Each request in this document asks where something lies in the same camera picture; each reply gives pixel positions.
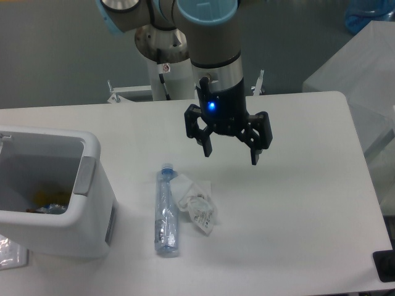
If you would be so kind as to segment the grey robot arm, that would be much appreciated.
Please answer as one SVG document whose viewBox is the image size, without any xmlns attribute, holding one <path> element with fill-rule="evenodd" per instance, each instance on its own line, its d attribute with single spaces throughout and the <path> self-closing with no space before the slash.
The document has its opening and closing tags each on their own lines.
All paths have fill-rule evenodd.
<svg viewBox="0 0 395 296">
<path fill-rule="evenodd" d="M 198 105 L 185 112 L 186 135 L 205 156 L 212 133 L 238 138 L 251 150 L 251 162 L 273 139 L 267 112 L 248 113 L 236 13 L 241 1 L 97 1 L 110 30 L 146 34 L 149 52 L 160 64 L 171 63 L 177 50 L 191 62 Z"/>
</svg>

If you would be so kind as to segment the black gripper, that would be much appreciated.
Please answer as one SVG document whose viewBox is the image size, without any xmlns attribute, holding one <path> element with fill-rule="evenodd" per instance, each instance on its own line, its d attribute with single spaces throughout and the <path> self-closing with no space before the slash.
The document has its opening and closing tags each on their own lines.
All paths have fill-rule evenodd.
<svg viewBox="0 0 395 296">
<path fill-rule="evenodd" d="M 267 112 L 247 113 L 244 81 L 229 89 L 213 92 L 205 76 L 199 81 L 197 94 L 200 107 L 191 104 L 184 113 L 187 137 L 195 138 L 204 155 L 209 157 L 212 153 L 211 133 L 236 136 L 250 148 L 251 163 L 257 165 L 259 155 L 270 147 L 273 134 Z M 198 118 L 206 122 L 204 129 L 200 129 Z"/>
</svg>

